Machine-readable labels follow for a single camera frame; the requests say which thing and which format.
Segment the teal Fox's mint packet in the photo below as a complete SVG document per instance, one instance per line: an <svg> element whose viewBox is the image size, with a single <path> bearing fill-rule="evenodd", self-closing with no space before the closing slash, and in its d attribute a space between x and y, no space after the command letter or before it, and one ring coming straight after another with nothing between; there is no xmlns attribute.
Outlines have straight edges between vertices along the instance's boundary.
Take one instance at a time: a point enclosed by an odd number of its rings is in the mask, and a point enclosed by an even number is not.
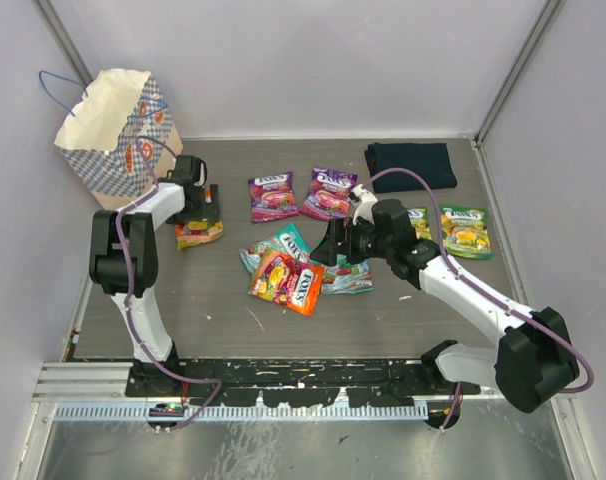
<svg viewBox="0 0 606 480"><path fill-rule="evenodd" d="M322 294L358 294L372 291L373 288L368 260L350 264L344 256L339 256L335 266L324 268Z"/></svg>

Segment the purple snack packet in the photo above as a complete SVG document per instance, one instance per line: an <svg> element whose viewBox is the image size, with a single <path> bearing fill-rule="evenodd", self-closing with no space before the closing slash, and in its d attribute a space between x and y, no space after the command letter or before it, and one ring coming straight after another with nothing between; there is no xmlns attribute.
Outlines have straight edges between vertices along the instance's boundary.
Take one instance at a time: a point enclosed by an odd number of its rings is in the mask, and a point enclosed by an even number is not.
<svg viewBox="0 0 606 480"><path fill-rule="evenodd" d="M293 191L293 172L254 177L248 180L253 224L299 215Z"/></svg>

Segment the green snack packet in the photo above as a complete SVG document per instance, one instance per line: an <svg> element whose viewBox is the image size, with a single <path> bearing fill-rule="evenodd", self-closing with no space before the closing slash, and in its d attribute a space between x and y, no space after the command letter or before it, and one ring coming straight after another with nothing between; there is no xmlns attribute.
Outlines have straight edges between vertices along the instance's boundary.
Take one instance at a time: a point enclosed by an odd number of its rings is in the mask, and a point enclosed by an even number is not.
<svg viewBox="0 0 606 480"><path fill-rule="evenodd" d="M410 223L419 239L431 240L432 235L429 226L428 212L424 207L410 208L407 210Z"/></svg>

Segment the blue checkered paper bag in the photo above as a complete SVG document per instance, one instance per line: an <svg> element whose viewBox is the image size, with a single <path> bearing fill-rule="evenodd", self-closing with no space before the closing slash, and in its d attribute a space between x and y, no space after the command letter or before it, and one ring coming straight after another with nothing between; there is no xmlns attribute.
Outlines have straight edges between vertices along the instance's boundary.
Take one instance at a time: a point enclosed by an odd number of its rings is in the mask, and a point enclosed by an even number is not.
<svg viewBox="0 0 606 480"><path fill-rule="evenodd" d="M183 144L168 103L150 71L102 70L74 105L50 98L67 116L54 145L106 210L116 210L175 165Z"/></svg>

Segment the green Fox's candy packet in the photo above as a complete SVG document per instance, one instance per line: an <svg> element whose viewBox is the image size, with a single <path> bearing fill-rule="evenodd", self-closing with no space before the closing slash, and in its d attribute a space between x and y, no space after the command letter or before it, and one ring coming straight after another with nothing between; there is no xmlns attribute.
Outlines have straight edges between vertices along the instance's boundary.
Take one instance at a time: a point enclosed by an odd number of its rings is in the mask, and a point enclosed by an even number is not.
<svg viewBox="0 0 606 480"><path fill-rule="evenodd" d="M476 260L492 257L485 209L447 204L439 209L443 244L449 254Z"/></svg>

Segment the orange Fox's fruits packet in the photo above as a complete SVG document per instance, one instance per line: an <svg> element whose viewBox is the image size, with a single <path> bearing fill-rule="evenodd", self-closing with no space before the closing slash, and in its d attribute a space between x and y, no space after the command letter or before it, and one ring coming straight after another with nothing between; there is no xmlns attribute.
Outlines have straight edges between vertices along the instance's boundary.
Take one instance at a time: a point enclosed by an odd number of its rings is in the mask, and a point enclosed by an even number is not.
<svg viewBox="0 0 606 480"><path fill-rule="evenodd" d="M222 221L191 221L175 227L177 250L208 244L219 239L224 233Z"/></svg>

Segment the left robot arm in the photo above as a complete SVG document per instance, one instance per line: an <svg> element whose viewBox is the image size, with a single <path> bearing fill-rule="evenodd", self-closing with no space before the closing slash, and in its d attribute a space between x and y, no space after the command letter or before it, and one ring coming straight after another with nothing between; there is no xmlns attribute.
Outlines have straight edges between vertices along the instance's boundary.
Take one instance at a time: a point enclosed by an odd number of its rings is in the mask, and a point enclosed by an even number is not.
<svg viewBox="0 0 606 480"><path fill-rule="evenodd" d="M89 276L118 307L133 345L129 380L148 394L174 395L186 381L156 300L156 232L164 224L219 212L218 187L206 181L206 163L180 155L165 177L152 178L143 195L92 219Z"/></svg>

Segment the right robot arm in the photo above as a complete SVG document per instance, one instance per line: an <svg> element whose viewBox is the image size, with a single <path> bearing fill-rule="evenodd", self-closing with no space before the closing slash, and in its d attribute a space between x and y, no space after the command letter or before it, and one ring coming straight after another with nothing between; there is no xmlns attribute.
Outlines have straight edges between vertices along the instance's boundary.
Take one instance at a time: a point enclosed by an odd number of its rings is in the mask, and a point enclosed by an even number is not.
<svg viewBox="0 0 606 480"><path fill-rule="evenodd" d="M514 302L488 287L442 252L417 237L398 200L368 202L357 218L329 221L314 261L325 266L344 256L351 264L382 259L399 279L447 304L491 342L472 348L445 341L424 354L427 390L442 394L456 382L498 390L516 409L531 413L579 377L563 317Z"/></svg>

